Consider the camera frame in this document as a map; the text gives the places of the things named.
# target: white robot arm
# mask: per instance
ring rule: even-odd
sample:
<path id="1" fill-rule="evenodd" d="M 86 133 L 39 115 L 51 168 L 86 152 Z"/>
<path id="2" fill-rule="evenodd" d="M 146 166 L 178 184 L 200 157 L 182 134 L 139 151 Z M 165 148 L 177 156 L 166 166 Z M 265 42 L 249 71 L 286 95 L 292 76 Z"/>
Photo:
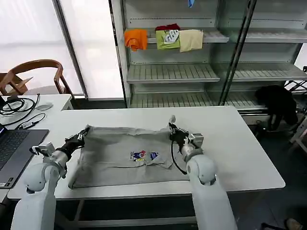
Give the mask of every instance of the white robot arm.
<path id="1" fill-rule="evenodd" d="M 215 163 L 203 154 L 203 136 L 192 134 L 174 125 L 171 118 L 170 139 L 179 145 L 193 188 L 192 198 L 199 230 L 237 230 L 226 191 L 216 176 Z"/>
<path id="2" fill-rule="evenodd" d="M 43 163 L 32 166 L 25 172 L 28 195 L 16 205 L 11 230 L 53 230 L 56 213 L 54 196 L 58 180 L 65 178 L 66 162 L 76 149 L 84 146 L 88 129 L 65 140 L 61 148 L 54 149 L 51 143 L 32 147 L 33 153 L 44 155 Z"/>

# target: cable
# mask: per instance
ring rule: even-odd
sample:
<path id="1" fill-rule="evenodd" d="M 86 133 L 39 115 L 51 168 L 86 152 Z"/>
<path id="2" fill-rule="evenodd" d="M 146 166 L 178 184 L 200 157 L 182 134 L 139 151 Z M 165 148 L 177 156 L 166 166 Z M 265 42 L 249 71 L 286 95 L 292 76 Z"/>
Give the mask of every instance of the cable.
<path id="1" fill-rule="evenodd" d="M 28 123 L 29 121 L 31 121 L 33 118 L 39 116 L 39 115 L 44 115 L 41 119 L 39 119 L 38 121 L 34 121 L 34 122 L 31 122 L 30 124 L 26 124 Z M 32 128 L 34 127 L 37 123 L 41 122 L 42 120 L 44 120 L 46 117 L 46 114 L 45 113 L 39 113 L 39 114 L 36 114 L 35 116 L 31 117 L 30 119 L 20 123 L 15 129 L 29 129 L 29 128 Z"/>
<path id="2" fill-rule="evenodd" d="M 26 111 L 28 111 L 28 113 L 27 113 L 25 116 L 23 116 L 22 118 L 18 119 L 17 121 L 13 121 L 13 122 L 10 122 L 10 123 L 7 123 L 7 124 L 2 124 L 2 125 L 3 125 L 3 126 L 13 125 L 13 124 L 16 124 L 16 123 L 20 122 L 21 120 L 25 119 L 26 117 L 28 117 L 28 116 L 30 115 L 30 113 L 35 109 L 37 103 L 39 102 L 39 98 L 40 98 L 40 94 L 38 93 L 38 94 L 37 94 L 37 99 L 36 99 L 35 102 L 34 102 L 32 99 L 30 99 L 30 98 L 17 98 L 17 99 L 7 100 L 7 101 L 5 102 L 5 104 L 0 108 L 0 114 L 3 115 L 3 112 L 2 112 L 2 111 L 8 112 L 7 115 L 10 115 L 10 114 L 13 114 L 13 113 L 26 112 Z M 27 108 L 27 109 L 21 109 L 21 108 L 24 106 L 26 100 L 32 101 L 32 102 L 33 102 L 32 106 L 30 106 L 30 107 Z M 11 104 L 11 103 L 15 103 L 15 102 L 20 102 L 22 105 L 21 105 L 21 106 L 18 106 L 17 108 L 11 108 L 10 104 Z M 7 105 L 11 110 L 9 110 L 9 109 L 4 109 L 4 107 L 5 107 L 6 105 Z"/>
<path id="3" fill-rule="evenodd" d="M 177 165 L 177 163 L 176 163 L 176 161 L 175 161 L 174 152 L 173 152 L 173 144 L 174 144 L 174 141 L 172 141 L 172 144 L 171 144 L 171 153 L 172 153 L 173 163 L 176 165 L 176 167 L 179 169 L 179 171 L 182 172 L 182 174 L 187 175 L 187 172 L 186 172 L 186 171 L 183 171 L 183 170 Z"/>

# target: gray t-shirt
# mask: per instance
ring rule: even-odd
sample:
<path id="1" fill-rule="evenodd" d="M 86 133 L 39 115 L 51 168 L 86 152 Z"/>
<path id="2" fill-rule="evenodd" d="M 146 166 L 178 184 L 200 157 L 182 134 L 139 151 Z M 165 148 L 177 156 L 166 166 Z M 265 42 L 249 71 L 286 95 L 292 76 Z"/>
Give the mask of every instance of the gray t-shirt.
<path id="1" fill-rule="evenodd" d="M 92 127 L 70 188 L 188 180 L 173 164 L 169 129 Z M 186 164 L 174 144 L 176 163 Z"/>

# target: white desk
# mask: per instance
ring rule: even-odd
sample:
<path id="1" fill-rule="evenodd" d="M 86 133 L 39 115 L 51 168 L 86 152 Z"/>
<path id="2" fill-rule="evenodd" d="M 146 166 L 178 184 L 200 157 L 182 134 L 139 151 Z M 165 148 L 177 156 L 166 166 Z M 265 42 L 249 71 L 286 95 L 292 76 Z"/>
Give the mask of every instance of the white desk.
<path id="1" fill-rule="evenodd" d="M 247 191 L 282 188 L 285 183 L 237 110 L 231 106 L 146 108 L 112 110 L 62 111 L 39 128 L 48 128 L 47 141 L 60 147 L 64 139 L 78 133 L 86 124 L 99 127 L 138 127 L 159 130 L 171 115 L 184 129 L 204 135 L 204 153 L 217 163 L 218 176 L 226 191 Z M 57 199 L 125 198 L 190 194 L 188 181 L 134 184 L 69 189 L 80 152 L 68 162 L 66 179 L 60 179 L 55 191 Z M 40 163 L 35 156 L 30 165 Z M 25 195 L 23 176 L 8 193 L 10 199 Z"/>
<path id="2" fill-rule="evenodd" d="M 27 98 L 31 98 L 32 100 L 36 101 L 37 96 L 36 95 L 27 95 L 27 96 L 20 96 L 20 97 L 27 97 Z M 39 122 L 34 128 L 38 129 L 39 125 L 44 125 L 44 123 L 46 123 L 52 116 L 54 116 L 55 114 L 59 113 L 62 110 L 65 109 L 72 109 L 72 105 L 71 105 L 71 95 L 70 94 L 54 94 L 54 95 L 40 95 L 40 101 L 37 105 L 41 105 L 41 104 L 45 104 L 47 102 L 51 102 L 53 103 L 53 107 L 46 110 L 46 111 L 39 111 L 39 110 L 34 110 L 26 119 L 29 119 L 31 117 L 33 117 L 36 114 L 39 113 L 45 113 L 46 117 L 44 120 L 42 120 L 41 122 Z M 10 117 L 3 117 L 2 115 L 0 115 L 0 123 L 2 124 L 6 124 L 6 123 L 10 123 L 13 121 L 16 121 L 18 119 L 20 119 L 21 117 L 24 116 L 25 113 L 19 113 L 16 114 L 14 116 L 10 116 Z M 13 124 L 10 126 L 7 126 L 8 129 L 14 129 L 16 128 L 20 123 L 22 123 L 23 121 L 18 122 L 17 124 Z M 3 202 L 3 200 L 5 199 L 7 193 L 8 193 L 8 189 L 0 189 L 0 203 Z"/>

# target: black cable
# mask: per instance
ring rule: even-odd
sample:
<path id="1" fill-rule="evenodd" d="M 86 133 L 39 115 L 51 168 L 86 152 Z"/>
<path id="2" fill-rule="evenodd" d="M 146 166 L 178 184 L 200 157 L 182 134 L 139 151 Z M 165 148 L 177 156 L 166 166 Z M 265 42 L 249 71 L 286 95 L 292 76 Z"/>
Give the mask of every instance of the black cable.
<path id="1" fill-rule="evenodd" d="M 13 124 L 16 124 L 16 123 L 20 122 L 21 120 L 25 119 L 26 117 L 28 117 L 28 116 L 30 115 L 30 113 L 35 109 L 35 107 L 36 107 L 36 105 L 37 105 L 37 103 L 38 103 L 38 101 L 39 101 L 39 98 L 40 98 L 40 94 L 38 93 L 38 94 L 37 94 L 36 102 L 34 102 L 34 101 L 33 101 L 32 99 L 30 99 L 30 98 L 18 98 L 18 99 L 12 99 L 12 100 L 6 101 L 5 104 L 0 108 L 0 111 L 3 111 L 4 106 L 8 105 L 9 103 L 12 103 L 12 101 L 14 101 L 14 102 L 19 101 L 19 102 L 23 103 L 23 105 L 24 105 L 25 100 L 29 100 L 29 101 L 32 101 L 32 102 L 33 102 L 33 105 L 30 106 L 29 108 L 23 109 L 23 110 L 21 110 L 22 107 L 20 107 L 20 106 L 18 107 L 19 110 L 17 110 L 17 108 L 15 108 L 15 109 L 14 109 L 14 110 L 15 110 L 14 113 L 21 113 L 21 112 L 26 112 L 26 111 L 29 111 L 29 112 L 28 112 L 25 116 L 23 116 L 22 118 L 18 119 L 17 121 L 13 121 L 13 122 L 10 122 L 10 123 L 7 123 L 7 124 L 2 124 L 2 125 L 3 125 L 3 126 L 13 125 Z"/>
<path id="2" fill-rule="evenodd" d="M 186 171 L 183 171 L 183 170 L 177 165 L 177 163 L 176 163 L 176 161 L 175 161 L 174 152 L 173 152 L 173 144 L 174 144 L 174 141 L 172 141 L 172 144 L 171 144 L 171 153 L 172 153 L 173 163 L 176 165 L 176 167 L 179 169 L 179 171 L 182 172 L 182 174 L 187 175 L 187 172 L 186 172 Z"/>
<path id="3" fill-rule="evenodd" d="M 27 123 L 27 122 L 31 121 L 33 118 L 36 118 L 36 117 L 39 116 L 39 115 L 44 115 L 44 116 L 43 116 L 41 119 L 39 119 L 39 120 L 33 122 L 33 124 L 32 124 L 31 127 L 34 127 L 37 123 L 39 123 L 39 122 L 41 122 L 42 120 L 45 119 L 45 117 L 46 117 L 46 114 L 45 114 L 45 113 L 36 114 L 35 116 L 31 117 L 30 119 L 28 119 L 28 120 L 26 120 L 26 121 L 20 123 L 15 129 L 20 129 L 20 127 L 23 127 L 23 124 L 24 124 L 24 123 Z"/>

